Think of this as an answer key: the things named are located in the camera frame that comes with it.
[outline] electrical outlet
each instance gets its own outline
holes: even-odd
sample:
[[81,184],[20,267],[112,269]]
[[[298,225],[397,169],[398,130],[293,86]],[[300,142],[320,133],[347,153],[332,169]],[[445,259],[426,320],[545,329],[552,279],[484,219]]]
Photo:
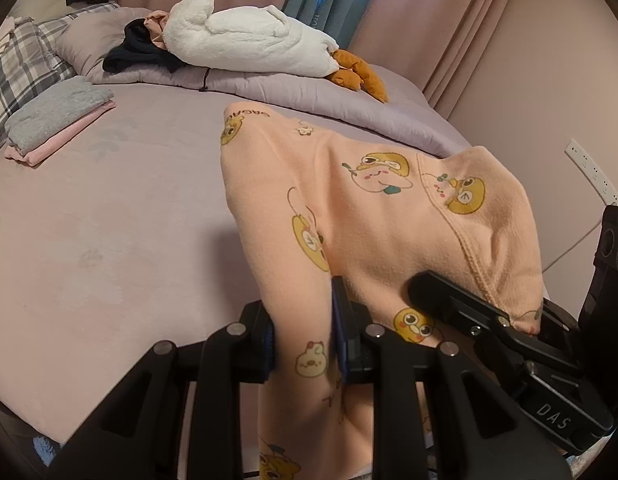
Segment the electrical outlet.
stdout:
[[618,205],[618,192],[615,190],[615,186],[582,146],[571,139],[564,152],[580,168],[580,171],[595,188],[605,204]]

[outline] peach garment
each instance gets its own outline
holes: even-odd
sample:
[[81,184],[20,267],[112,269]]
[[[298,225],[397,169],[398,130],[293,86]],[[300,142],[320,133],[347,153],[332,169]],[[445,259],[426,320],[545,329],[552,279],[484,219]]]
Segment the peach garment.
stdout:
[[344,276],[376,322],[413,343],[435,346],[452,334],[404,297],[426,269],[537,333],[542,278],[530,205],[485,148],[438,160],[253,102],[229,106],[225,118],[227,202],[276,327],[277,367],[260,393],[261,478],[350,478],[371,462],[373,397],[368,387],[342,387],[330,277]]
[[167,49],[167,46],[164,44],[162,33],[164,32],[164,27],[167,26],[168,21],[169,13],[164,10],[154,10],[144,19],[144,26],[149,31],[151,43],[162,50]]
[[47,142],[39,146],[38,148],[31,150],[26,155],[20,155],[15,146],[7,146],[4,149],[4,157],[12,158],[18,162],[26,162],[30,166],[37,166],[45,160],[47,157],[53,155],[73,137],[79,134],[84,128],[89,126],[104,112],[115,108],[116,104],[113,101],[107,101],[103,105],[82,116],[74,123],[67,126],[62,131],[56,133],[53,137],[49,138]]

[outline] striped cloth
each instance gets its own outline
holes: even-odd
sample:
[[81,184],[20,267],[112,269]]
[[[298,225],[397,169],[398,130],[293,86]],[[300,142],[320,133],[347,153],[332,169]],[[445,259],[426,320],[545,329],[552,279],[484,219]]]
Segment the striped cloth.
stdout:
[[7,119],[57,82],[76,75],[73,66],[55,53],[55,42],[69,24],[81,14],[109,12],[115,3],[85,7],[56,20],[36,25],[24,18],[10,35],[0,54],[0,148],[7,134]]

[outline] stuffed animal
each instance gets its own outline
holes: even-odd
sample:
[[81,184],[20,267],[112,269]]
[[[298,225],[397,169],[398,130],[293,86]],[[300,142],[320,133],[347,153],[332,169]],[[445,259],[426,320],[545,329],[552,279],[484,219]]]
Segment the stuffed animal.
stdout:
[[337,50],[331,55],[342,68],[327,75],[326,79],[349,90],[362,88],[378,101],[389,102],[384,83],[363,59],[346,50]]

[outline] bed sheet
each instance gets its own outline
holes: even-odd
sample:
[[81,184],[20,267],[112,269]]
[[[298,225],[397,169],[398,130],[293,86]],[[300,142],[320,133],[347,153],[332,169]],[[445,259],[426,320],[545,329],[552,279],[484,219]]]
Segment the bed sheet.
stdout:
[[[39,167],[0,154],[0,400],[58,442],[153,343],[207,338],[259,297],[220,172],[222,112],[243,99],[105,87],[117,108]],[[242,397],[257,468],[256,387]]]

